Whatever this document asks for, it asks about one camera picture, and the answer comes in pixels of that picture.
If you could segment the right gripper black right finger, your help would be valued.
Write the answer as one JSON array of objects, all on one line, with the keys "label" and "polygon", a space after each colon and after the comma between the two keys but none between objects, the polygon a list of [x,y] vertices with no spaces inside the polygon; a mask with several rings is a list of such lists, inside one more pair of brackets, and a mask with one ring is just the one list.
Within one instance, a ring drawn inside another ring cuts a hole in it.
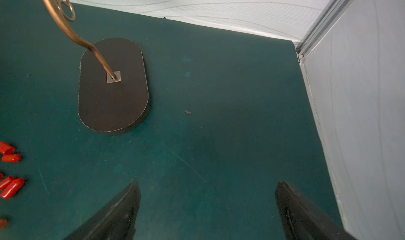
[{"label": "right gripper black right finger", "polygon": [[277,183],[275,199],[288,240],[356,239],[288,182]]}]

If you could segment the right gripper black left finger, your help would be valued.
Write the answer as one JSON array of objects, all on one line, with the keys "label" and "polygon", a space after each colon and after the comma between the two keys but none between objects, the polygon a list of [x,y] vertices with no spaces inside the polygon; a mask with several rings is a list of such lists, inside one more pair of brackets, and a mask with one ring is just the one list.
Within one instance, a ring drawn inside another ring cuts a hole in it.
[{"label": "right gripper black left finger", "polygon": [[141,191],[133,180],[95,215],[66,237],[67,240],[131,240],[140,208]]}]

